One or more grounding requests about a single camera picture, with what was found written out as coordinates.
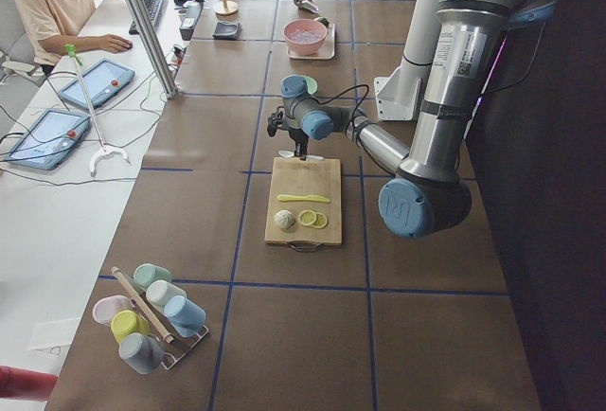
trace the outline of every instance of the keyboard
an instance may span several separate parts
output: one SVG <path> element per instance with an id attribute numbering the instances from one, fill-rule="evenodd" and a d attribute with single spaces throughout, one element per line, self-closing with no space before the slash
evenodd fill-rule
<path id="1" fill-rule="evenodd" d="M 158 24 L 160 23 L 160 18 L 162 17 L 162 12 L 164 11 L 164 6 L 166 5 L 166 2 L 164 1 L 165 0 L 143 0 L 143 5 L 148 11 L 151 25 L 153 27 L 158 26 Z M 136 30 L 136 24 L 133 21 L 131 23 L 131 27 L 129 27 L 129 34 L 135 35 L 138 33 L 139 31 Z"/>

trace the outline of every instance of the green clip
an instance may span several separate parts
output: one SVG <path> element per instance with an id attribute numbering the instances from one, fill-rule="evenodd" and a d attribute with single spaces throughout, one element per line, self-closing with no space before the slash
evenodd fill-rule
<path id="1" fill-rule="evenodd" d="M 80 65 L 82 65 L 82 61 L 80 60 L 80 58 L 76 54 L 76 46 L 75 45 L 67 44 L 65 46 L 65 49 L 67 50 L 67 55 L 70 58 L 74 58 L 77 63 L 79 63 Z"/>

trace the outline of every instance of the blue tablet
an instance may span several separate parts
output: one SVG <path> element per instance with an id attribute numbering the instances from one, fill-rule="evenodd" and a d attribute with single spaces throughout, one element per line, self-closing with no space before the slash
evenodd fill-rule
<path id="1" fill-rule="evenodd" d="M 48 109 L 34 122 L 5 160 L 14 165 L 52 170 L 73 151 L 90 129 L 90 117 Z"/>
<path id="2" fill-rule="evenodd" d="M 98 108 L 133 80 L 134 70 L 105 58 L 82 73 L 82 78 L 93 107 Z M 88 109 L 78 79 L 59 91 L 59 97 L 83 110 Z"/>

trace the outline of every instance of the hand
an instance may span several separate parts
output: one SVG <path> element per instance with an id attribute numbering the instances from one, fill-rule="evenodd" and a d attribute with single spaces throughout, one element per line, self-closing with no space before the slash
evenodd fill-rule
<path id="1" fill-rule="evenodd" d="M 109 51 L 110 53 L 121 53 L 128 51 L 133 47 L 133 42 L 124 39 L 119 35 L 106 34 L 98 37 L 98 49 Z"/>

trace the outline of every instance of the cutting board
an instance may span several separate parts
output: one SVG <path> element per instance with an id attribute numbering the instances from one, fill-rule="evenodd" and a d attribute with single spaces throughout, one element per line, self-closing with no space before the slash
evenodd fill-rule
<path id="1" fill-rule="evenodd" d="M 280 193 L 322 195 L 330 198 L 330 202 L 281 202 L 277 199 L 277 195 Z M 282 209 L 293 212 L 295 218 L 305 209 L 322 212 L 328 217 L 329 224 L 325 228 L 318 229 L 296 222 L 284 230 L 274 222 L 274 215 Z M 299 242 L 340 245 L 342 238 L 341 161 L 338 159 L 304 161 L 297 157 L 276 157 L 267 204 L 265 241 L 290 245 Z"/>

